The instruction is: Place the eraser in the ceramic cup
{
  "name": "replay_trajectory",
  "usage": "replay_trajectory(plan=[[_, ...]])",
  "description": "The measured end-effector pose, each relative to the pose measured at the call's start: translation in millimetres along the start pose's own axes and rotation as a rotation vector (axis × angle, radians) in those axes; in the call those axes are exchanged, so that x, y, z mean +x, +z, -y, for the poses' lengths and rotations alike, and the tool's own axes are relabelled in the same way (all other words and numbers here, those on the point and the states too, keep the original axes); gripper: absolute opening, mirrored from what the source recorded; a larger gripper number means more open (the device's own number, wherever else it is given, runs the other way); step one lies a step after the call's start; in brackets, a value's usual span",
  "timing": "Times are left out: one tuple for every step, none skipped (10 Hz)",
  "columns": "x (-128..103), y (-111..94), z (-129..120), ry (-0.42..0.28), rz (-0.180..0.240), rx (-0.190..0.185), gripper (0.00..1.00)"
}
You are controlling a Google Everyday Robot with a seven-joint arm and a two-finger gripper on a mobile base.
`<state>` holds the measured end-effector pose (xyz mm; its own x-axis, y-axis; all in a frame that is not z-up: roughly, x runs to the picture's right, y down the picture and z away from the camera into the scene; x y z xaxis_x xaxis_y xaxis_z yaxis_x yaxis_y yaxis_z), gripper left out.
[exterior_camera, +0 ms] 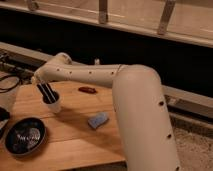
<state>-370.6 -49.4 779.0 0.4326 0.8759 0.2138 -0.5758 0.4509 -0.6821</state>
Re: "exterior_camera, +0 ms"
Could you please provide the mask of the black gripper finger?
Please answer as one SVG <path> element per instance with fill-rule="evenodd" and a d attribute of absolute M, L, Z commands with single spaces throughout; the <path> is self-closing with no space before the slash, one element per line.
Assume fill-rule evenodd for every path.
<path fill-rule="evenodd" d="M 43 101 L 47 104 L 50 103 L 50 97 L 49 97 L 49 90 L 45 84 L 38 84 L 37 85 L 39 91 L 43 95 Z"/>
<path fill-rule="evenodd" d="M 46 83 L 45 86 L 48 89 L 49 93 L 51 94 L 51 97 L 53 98 L 53 101 L 56 101 L 56 98 L 55 98 L 55 95 L 54 95 L 54 91 L 52 90 L 50 85 L 48 83 Z"/>

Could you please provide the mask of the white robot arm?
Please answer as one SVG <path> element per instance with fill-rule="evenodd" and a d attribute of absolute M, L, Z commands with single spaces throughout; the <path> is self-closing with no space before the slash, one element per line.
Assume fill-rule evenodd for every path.
<path fill-rule="evenodd" d="M 59 53 L 33 74 L 35 84 L 76 81 L 110 87 L 128 171 L 182 171 L 158 73 L 144 65 L 75 65 Z"/>

